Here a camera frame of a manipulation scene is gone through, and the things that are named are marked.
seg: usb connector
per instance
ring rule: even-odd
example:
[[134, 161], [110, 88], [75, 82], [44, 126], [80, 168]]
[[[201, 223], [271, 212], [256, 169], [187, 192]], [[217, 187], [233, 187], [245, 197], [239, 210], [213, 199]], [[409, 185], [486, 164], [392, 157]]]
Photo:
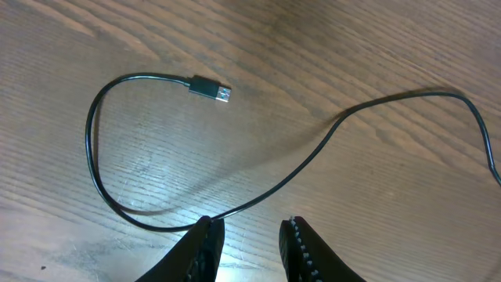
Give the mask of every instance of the usb connector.
[[230, 87], [222, 85], [219, 81], [195, 75], [189, 81], [189, 91], [212, 99], [228, 102], [232, 90]]

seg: black cable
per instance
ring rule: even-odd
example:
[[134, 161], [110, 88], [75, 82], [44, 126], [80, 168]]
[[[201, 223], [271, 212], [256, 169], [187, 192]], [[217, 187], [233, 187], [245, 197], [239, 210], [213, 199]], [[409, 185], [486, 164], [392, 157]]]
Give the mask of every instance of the black cable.
[[[94, 163], [93, 157], [92, 157], [92, 120], [94, 119], [96, 109], [98, 108], [99, 103], [103, 99], [103, 97], [106, 95], [106, 93], [112, 89], [115, 85], [122, 83], [124, 81], [130, 81], [130, 80], [135, 80], [135, 79], [155, 79], [155, 80], [162, 80], [162, 81], [171, 81], [171, 82], [176, 82], [180, 83], [184, 86], [190, 87], [190, 82], [191, 80], [189, 78], [182, 78], [179, 76], [174, 76], [174, 75], [168, 75], [168, 74], [154, 74], [154, 73], [139, 73], [139, 74], [127, 74], [124, 76], [121, 76], [119, 78], [116, 78], [112, 80], [110, 83], [108, 83], [106, 86], [99, 91], [98, 95], [95, 97], [94, 101], [92, 102], [92, 105], [88, 111], [88, 116], [87, 116], [87, 124], [85, 126], [85, 147], [87, 151], [87, 162], [88, 162], [88, 169], [91, 173], [92, 181], [94, 182], [94, 185], [96, 186], [99, 194], [103, 198], [103, 200], [123, 219], [127, 220], [128, 222], [134, 224], [137, 227], [141, 227], [145, 230], [150, 230], [150, 231], [157, 231], [157, 232], [178, 232], [178, 231], [184, 231], [190, 229], [193, 224], [186, 225], [186, 226], [178, 226], [178, 227], [158, 227], [158, 226], [151, 226], [144, 224], [142, 222], [139, 222], [135, 219], [133, 219], [131, 216], [127, 215], [122, 209], [121, 205], [116, 202], [106, 191], [106, 189], [103, 186], [103, 182], [101, 181], [101, 177], [99, 176], [99, 171], [96, 169], [96, 165]], [[449, 91], [440, 91], [440, 90], [434, 90], [434, 91], [425, 91], [425, 92], [407, 92], [403, 94], [397, 94], [393, 96], [387, 96], [384, 98], [379, 98], [379, 99], [374, 99], [369, 102], [364, 102], [359, 105], [356, 105], [354, 107], [351, 107], [345, 111], [343, 111], [341, 114], [338, 115], [338, 118], [336, 122], [333, 124], [332, 128], [328, 131], [326, 136], [322, 139], [320, 144], [313, 150], [313, 152], [296, 168], [294, 169], [285, 179], [280, 181], [278, 184], [276, 184], [273, 188], [270, 190], [264, 192], [263, 194], [257, 196], [253, 200], [248, 201], [245, 204], [242, 204], [236, 208], [233, 208], [229, 211], [223, 212], [220, 215], [216, 215], [212, 219], [223, 219], [225, 217], [231, 216], [236, 214], [237, 212], [244, 211], [255, 204], [258, 204], [262, 202], [264, 199], [267, 197], [270, 197], [273, 193], [278, 191], [280, 188], [285, 186], [290, 180], [292, 180], [293, 177], [295, 177], [303, 168], [306, 167], [306, 165], [309, 164], [310, 161], [315, 158], [315, 156], [322, 150], [322, 148], [329, 142], [330, 137], [334, 134], [336, 129], [339, 127], [339, 125], [350, 115], [356, 113], [359, 110], [366, 109], [368, 107], [373, 107], [376, 105], [380, 105], [382, 103], [388, 103], [392, 101], [398, 101], [402, 99], [410, 99], [410, 98], [417, 98], [417, 97], [430, 97], [430, 96], [444, 96], [444, 97], [452, 97], [456, 99], [460, 99], [461, 101], [465, 102], [465, 104], [470, 108], [471, 113], [474, 115], [475, 119], [477, 120], [478, 126], [480, 128], [480, 133], [482, 135], [482, 138], [484, 140], [484, 146], [485, 146], [485, 154], [487, 156], [487, 162], [488, 162], [488, 167], [489, 170], [491, 171], [492, 175], [494, 176], [494, 179], [496, 182], [501, 186], [501, 178], [499, 177], [499, 173], [496, 171], [496, 166], [494, 163], [494, 157], [492, 156], [492, 148], [491, 148], [491, 143], [488, 137], [487, 133], [487, 128], [485, 127], [484, 120], [482, 119], [480, 113], [478, 112], [477, 108], [475, 105], [462, 93], [454, 93], [454, 92], [449, 92]]]

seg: wood grain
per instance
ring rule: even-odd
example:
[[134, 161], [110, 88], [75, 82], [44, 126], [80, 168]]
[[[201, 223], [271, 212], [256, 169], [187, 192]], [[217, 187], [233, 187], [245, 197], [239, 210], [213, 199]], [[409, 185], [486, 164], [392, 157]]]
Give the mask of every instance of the wood grain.
[[[500, 26], [495, 0], [0, 0], [0, 280], [133, 281], [182, 236], [127, 224], [92, 185], [85, 117], [116, 76], [200, 74], [233, 88], [228, 104], [158, 81], [105, 99], [104, 183], [153, 214], [142, 221], [177, 226], [267, 190], [335, 114], [397, 92], [464, 91], [501, 156]], [[218, 281], [285, 280], [278, 231], [290, 215], [370, 281], [501, 281], [500, 213], [464, 105], [382, 105], [226, 220]]]

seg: metal connector tip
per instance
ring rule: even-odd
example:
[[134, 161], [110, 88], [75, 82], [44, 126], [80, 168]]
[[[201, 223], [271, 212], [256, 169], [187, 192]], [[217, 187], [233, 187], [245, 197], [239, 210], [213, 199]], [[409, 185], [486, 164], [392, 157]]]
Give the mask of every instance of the metal connector tip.
[[232, 92], [231, 89], [228, 89], [224, 86], [219, 86], [218, 95], [216, 96], [216, 99], [218, 99], [219, 101], [228, 102], [229, 95], [231, 94], [231, 92]]

